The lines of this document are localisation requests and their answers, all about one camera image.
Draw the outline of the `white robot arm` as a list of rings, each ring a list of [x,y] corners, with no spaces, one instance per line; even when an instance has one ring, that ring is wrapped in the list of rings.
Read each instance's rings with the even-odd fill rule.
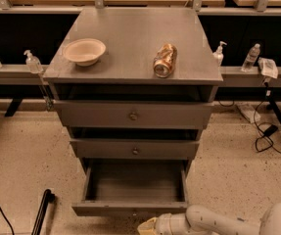
[[[281,203],[270,207],[260,225],[251,225],[192,205],[186,212],[165,213],[137,227],[140,235],[281,235]]]

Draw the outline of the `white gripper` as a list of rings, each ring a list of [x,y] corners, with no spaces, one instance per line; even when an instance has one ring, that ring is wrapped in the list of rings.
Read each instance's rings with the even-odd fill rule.
[[[188,224],[184,213],[165,213],[141,223],[137,231],[139,235],[185,235]]]

